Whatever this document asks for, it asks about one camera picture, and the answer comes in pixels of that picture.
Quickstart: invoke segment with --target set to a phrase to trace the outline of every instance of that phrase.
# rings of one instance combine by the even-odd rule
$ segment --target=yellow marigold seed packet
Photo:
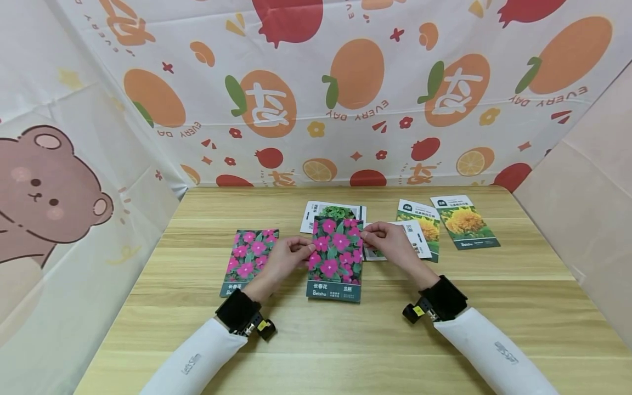
[[[467,196],[439,196],[430,200],[458,250],[501,246]]]
[[[430,258],[425,258],[431,262],[439,262],[439,213],[434,207],[410,200],[399,199],[397,209],[398,221],[416,220],[422,229],[423,238],[426,239],[430,253]]]

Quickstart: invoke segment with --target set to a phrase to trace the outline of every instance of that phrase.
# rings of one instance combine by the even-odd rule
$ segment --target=seed packet
[[[360,302],[363,221],[317,216],[316,251],[309,259],[307,297]]]
[[[457,250],[501,246],[467,196],[440,196],[430,200]]]
[[[419,258],[430,258],[432,256],[430,247],[423,238],[422,229],[416,220],[389,222],[389,224],[404,227],[408,240],[415,249],[415,252],[417,252]],[[366,257],[365,260],[386,260],[386,257],[380,250],[368,244],[364,244],[364,256]]]
[[[417,220],[423,232],[423,238],[430,247],[432,256],[429,261],[439,261],[439,212],[432,206],[411,202],[410,200],[399,199],[397,209],[397,220],[408,221]]]
[[[228,260],[224,284],[219,293],[221,298],[227,298],[236,289],[243,289],[261,272],[278,238],[278,229],[238,230],[235,233],[233,252]]]
[[[327,202],[307,202],[301,233],[312,233],[314,217],[328,217],[333,219],[358,219],[367,220],[367,208],[365,206],[352,206]]]

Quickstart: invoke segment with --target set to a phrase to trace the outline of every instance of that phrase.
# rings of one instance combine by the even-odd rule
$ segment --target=bear ear
[[[20,137],[21,142],[34,144],[47,150],[60,150],[74,154],[73,144],[61,130],[49,125],[37,125],[26,129]]]
[[[101,225],[107,222],[114,212],[114,205],[112,204],[112,198],[106,193],[101,193],[101,196],[94,202],[92,211],[96,216],[94,224]]]

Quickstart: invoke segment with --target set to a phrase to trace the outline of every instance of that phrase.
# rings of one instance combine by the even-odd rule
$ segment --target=left hand
[[[315,249],[312,241],[304,237],[280,239],[272,247],[264,269],[246,285],[243,292],[253,301],[265,302],[295,268],[305,264]]]

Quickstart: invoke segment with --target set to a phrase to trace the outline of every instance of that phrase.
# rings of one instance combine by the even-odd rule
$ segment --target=hand
[[[437,274],[417,257],[401,225],[374,222],[365,227],[360,236],[365,243],[380,250],[391,263],[402,268],[419,289],[430,288],[439,281]]]
[[[272,247],[264,269],[243,292],[253,301],[265,302],[295,268],[305,264],[314,250],[316,246],[312,241],[303,237],[280,239]]]

